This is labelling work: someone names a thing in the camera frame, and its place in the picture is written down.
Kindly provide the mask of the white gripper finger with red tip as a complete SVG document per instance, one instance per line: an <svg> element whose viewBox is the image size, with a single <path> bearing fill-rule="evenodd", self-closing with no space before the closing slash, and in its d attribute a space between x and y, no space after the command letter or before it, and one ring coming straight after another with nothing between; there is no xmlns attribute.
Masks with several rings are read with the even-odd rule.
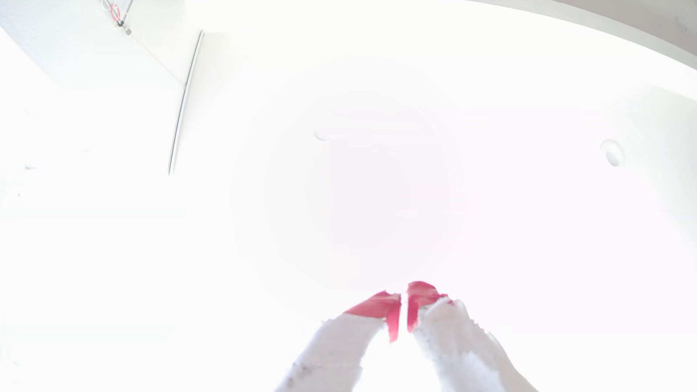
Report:
<svg viewBox="0 0 697 392"><path fill-rule="evenodd" d="M320 325L275 391L353 391L373 339L399 337L402 295L380 291Z"/></svg>
<svg viewBox="0 0 697 392"><path fill-rule="evenodd" d="M441 391L536 391L462 300L423 281L410 282L406 293L408 332L433 366Z"/></svg>

